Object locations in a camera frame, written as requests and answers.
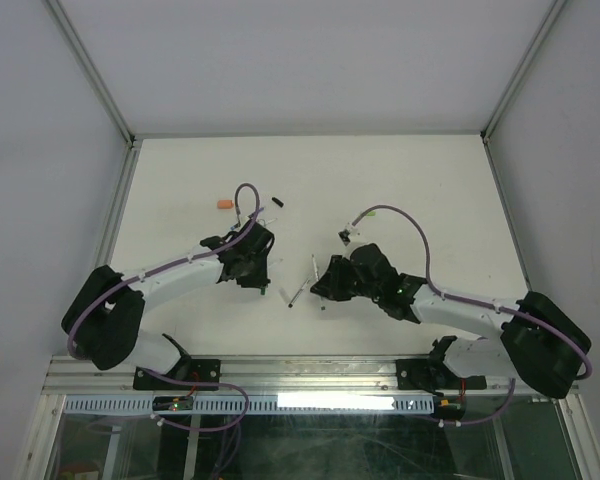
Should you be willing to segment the white green end pen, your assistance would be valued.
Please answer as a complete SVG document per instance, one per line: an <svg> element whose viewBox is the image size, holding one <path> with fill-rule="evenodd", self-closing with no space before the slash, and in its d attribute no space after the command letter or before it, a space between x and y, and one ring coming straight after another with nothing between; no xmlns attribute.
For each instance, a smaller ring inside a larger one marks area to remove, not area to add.
<svg viewBox="0 0 600 480"><path fill-rule="evenodd" d="M311 254L311 262L312 262L312 269L313 269L314 280L315 280L314 283L317 284L317 282L320 279L320 274L319 274L318 263L317 263L315 255L313 253ZM325 300L322 296L319 296L319 302L320 302L320 310L322 312L326 311Z"/></svg>

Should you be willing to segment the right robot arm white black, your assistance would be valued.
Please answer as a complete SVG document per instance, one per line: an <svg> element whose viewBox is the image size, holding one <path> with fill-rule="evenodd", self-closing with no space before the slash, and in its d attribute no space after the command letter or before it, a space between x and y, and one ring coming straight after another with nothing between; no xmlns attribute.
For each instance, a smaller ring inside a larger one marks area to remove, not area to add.
<svg viewBox="0 0 600 480"><path fill-rule="evenodd" d="M434 341L424 372L415 376L432 390L460 378L497 376L562 399L588 370L589 337L547 296L466 299L436 292L425 278L396 270L374 243L332 256L311 291L335 302L366 298L395 320L465 332Z"/></svg>

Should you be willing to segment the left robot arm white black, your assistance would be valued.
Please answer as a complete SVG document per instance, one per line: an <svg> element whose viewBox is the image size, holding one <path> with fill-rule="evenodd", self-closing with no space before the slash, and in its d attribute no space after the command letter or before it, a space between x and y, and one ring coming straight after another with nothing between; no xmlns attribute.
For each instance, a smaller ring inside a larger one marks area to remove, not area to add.
<svg viewBox="0 0 600 480"><path fill-rule="evenodd" d="M123 274L95 268L65 313L68 351L107 371L121 364L154 372L168 388L193 379L193 357L170 334L141 328L146 313L194 290L223 282L266 291L274 234L257 222L200 241L188 254Z"/></svg>

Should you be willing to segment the white black end pen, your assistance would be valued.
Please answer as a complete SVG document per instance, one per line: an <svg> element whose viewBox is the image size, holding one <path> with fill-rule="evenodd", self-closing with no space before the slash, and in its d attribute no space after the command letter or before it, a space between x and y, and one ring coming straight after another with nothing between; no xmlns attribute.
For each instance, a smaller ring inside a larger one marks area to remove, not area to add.
<svg viewBox="0 0 600 480"><path fill-rule="evenodd" d="M312 281L312 277L308 276L303 283L301 284L301 286L298 288L298 290L294 293L294 295L291 297L291 299L289 300L287 306L288 308L293 308L295 303L297 302L297 300L299 299L299 297L302 295L302 293L306 290L306 288L310 285Z"/></svg>

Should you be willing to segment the clear pen cap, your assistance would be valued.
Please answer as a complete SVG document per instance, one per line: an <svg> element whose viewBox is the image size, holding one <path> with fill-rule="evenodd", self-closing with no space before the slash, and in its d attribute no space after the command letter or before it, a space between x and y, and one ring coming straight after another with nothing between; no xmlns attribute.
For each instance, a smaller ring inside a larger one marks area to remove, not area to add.
<svg viewBox="0 0 600 480"><path fill-rule="evenodd" d="M290 301L290 297L288 295L288 293L286 292L286 290L284 288L280 288L279 289L279 295L282 298L282 300L284 301L285 304L288 304Z"/></svg>

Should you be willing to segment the orange pen cap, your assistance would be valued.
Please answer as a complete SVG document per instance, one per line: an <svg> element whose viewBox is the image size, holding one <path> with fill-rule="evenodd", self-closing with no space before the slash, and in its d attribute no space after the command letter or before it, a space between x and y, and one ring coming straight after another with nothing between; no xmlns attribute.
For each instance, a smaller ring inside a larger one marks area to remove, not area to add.
<svg viewBox="0 0 600 480"><path fill-rule="evenodd" d="M223 199L217 202L217 208L221 210L228 210L234 207L234 202L230 199Z"/></svg>

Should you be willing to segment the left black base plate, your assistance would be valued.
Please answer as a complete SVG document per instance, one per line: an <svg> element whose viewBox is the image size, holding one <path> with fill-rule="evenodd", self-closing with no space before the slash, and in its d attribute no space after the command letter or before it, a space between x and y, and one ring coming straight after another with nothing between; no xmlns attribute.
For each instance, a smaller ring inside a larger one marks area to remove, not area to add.
<svg viewBox="0 0 600 480"><path fill-rule="evenodd" d="M221 361L219 359L187 357L179 360L176 365L163 376L175 380L167 382L151 375L146 369L137 368L133 380L133 389L137 391L178 391L189 392L193 383L198 391L217 391L220 379Z"/></svg>

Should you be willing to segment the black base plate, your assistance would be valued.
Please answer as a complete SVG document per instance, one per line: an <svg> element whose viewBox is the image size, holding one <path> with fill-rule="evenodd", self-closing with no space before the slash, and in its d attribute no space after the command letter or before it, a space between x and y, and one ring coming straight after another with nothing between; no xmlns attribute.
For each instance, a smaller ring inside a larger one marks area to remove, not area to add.
<svg viewBox="0 0 600 480"><path fill-rule="evenodd" d="M137 368L133 380L133 389L137 391L178 391L189 392L193 383L198 391L217 391L220 379L221 361L219 359L187 357L179 360L176 365L163 376L175 380L167 382L151 375L146 369Z"/></svg>
<svg viewBox="0 0 600 480"><path fill-rule="evenodd" d="M395 367L397 388L399 390L422 390L429 393L435 391L434 377L426 359L397 359Z"/></svg>

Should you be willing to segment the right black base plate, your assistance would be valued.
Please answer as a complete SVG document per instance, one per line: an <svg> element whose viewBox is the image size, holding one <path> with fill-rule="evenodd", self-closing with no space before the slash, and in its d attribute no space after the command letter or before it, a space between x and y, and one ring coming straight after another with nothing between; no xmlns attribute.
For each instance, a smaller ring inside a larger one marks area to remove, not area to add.
<svg viewBox="0 0 600 480"><path fill-rule="evenodd" d="M422 390L429 393L435 391L434 377L426 359L397 359L395 367L397 388L399 390Z"/></svg>

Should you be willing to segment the aluminium mounting rail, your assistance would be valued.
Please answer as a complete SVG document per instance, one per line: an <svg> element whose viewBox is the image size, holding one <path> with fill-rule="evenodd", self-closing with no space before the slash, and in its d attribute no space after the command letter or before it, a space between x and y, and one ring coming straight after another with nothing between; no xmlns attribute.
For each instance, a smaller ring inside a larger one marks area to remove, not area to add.
<svg viewBox="0 0 600 480"><path fill-rule="evenodd" d="M250 394L277 391L389 393L407 379L399 358L371 356L202 356L207 371L195 380L230 383ZM146 371L120 365L100 371L89 362L54 356L42 387L44 394L136 394L137 386L157 379Z"/></svg>

